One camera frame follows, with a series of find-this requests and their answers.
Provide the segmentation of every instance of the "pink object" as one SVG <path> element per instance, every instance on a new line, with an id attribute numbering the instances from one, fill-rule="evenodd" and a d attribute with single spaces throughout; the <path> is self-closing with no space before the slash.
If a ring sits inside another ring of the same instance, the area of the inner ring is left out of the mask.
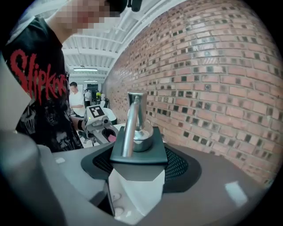
<path id="1" fill-rule="evenodd" d="M 113 136 L 113 135 L 110 135 L 110 136 L 108 137 L 108 140 L 109 140 L 110 142 L 115 142 L 115 141 L 116 141 L 116 137 Z"/>

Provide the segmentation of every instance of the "man in white shirt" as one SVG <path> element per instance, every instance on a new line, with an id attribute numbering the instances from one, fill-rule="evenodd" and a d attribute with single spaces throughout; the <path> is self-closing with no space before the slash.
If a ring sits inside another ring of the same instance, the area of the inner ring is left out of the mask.
<path id="1" fill-rule="evenodd" d="M 85 89 L 84 90 L 84 106 L 85 106 L 85 108 L 87 106 L 90 106 L 91 100 L 92 100 L 92 95 L 90 94 L 90 92 L 87 89 Z"/>
<path id="2" fill-rule="evenodd" d="M 76 82 L 72 82 L 70 84 L 70 90 L 72 91 L 69 97 L 70 108 L 73 109 L 76 117 L 84 118 L 84 113 L 85 113 L 84 96 L 78 90 Z M 79 137 L 82 137 L 82 136 L 84 137 L 84 143 L 87 143 L 88 139 L 87 139 L 85 132 L 79 131 Z"/>

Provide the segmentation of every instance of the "black headphones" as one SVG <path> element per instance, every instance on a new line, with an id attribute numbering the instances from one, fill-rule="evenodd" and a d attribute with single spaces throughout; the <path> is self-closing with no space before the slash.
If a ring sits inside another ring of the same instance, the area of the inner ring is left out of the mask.
<path id="1" fill-rule="evenodd" d="M 121 14 L 126 7 L 132 8 L 133 12 L 139 12 L 142 0 L 106 0 L 109 3 L 111 12 Z"/>

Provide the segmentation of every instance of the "ceiling light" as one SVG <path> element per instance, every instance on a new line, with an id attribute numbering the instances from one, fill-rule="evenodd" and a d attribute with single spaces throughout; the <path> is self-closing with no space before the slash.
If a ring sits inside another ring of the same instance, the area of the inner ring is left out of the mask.
<path id="1" fill-rule="evenodd" d="M 73 69 L 76 72 L 96 72 L 96 68 L 74 68 Z"/>

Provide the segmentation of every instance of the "white shirt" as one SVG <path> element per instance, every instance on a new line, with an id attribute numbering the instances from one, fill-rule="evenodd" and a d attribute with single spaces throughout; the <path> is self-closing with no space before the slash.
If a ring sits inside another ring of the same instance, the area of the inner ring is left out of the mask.
<path id="1" fill-rule="evenodd" d="M 78 91 L 76 94 L 72 93 L 69 97 L 70 106 L 74 105 L 82 105 L 82 108 L 73 108 L 74 112 L 78 114 L 79 116 L 84 116 L 85 113 L 85 107 L 84 107 L 84 96 L 80 91 Z"/>
<path id="2" fill-rule="evenodd" d="M 85 97 L 85 101 L 91 101 L 91 94 L 89 92 L 86 92 L 84 94 L 84 97 Z"/>

